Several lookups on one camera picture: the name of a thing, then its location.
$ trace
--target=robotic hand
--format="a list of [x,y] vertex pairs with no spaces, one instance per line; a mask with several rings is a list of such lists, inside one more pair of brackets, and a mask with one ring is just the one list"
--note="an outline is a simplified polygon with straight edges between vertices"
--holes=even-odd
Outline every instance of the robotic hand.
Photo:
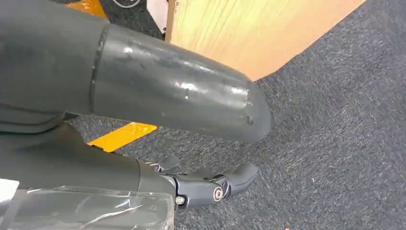
[[216,203],[253,181],[250,163],[215,176],[169,174],[176,164],[106,153],[62,121],[68,111],[261,140],[270,111],[244,74],[52,2],[0,5],[0,178],[20,188],[168,193],[179,208]]

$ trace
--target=gray carpet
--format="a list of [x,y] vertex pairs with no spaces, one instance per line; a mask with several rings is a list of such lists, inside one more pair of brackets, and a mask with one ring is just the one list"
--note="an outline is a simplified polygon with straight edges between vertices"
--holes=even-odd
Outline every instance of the gray carpet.
[[[145,3],[103,0],[113,23],[159,37]],[[179,230],[406,229],[406,2],[368,0],[283,68],[257,82],[273,113],[259,143],[160,128],[123,148],[183,172],[252,161],[249,192],[179,211]],[[125,124],[74,120],[86,141]]]

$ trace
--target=joint screw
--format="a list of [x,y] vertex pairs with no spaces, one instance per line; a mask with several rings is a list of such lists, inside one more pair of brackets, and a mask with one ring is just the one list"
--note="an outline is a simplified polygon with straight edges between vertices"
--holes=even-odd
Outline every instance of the joint screw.
[[223,189],[221,187],[216,187],[213,191],[213,199],[215,202],[219,202],[221,199],[223,199]]
[[182,197],[182,196],[177,196],[175,198],[175,203],[177,205],[183,205],[185,203],[185,201],[186,201],[186,199],[184,197]]

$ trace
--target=clear plastic film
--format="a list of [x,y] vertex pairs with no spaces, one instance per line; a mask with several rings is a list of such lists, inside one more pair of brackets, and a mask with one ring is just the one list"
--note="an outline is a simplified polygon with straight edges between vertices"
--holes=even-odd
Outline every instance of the clear plastic film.
[[172,230],[169,194],[85,187],[27,192],[10,230]]

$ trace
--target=gray robot arm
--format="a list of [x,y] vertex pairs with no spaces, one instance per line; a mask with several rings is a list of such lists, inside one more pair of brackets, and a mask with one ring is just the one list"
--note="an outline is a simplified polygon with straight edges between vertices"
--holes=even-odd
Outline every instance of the gray robot arm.
[[46,0],[0,3],[0,75],[0,178],[23,188],[168,193],[194,207],[244,191],[258,170],[167,174],[86,145],[65,111],[237,141],[270,130],[268,105],[242,73]]
[[4,131],[41,132],[65,111],[238,141],[270,130],[244,74],[46,0],[1,2],[0,70]]

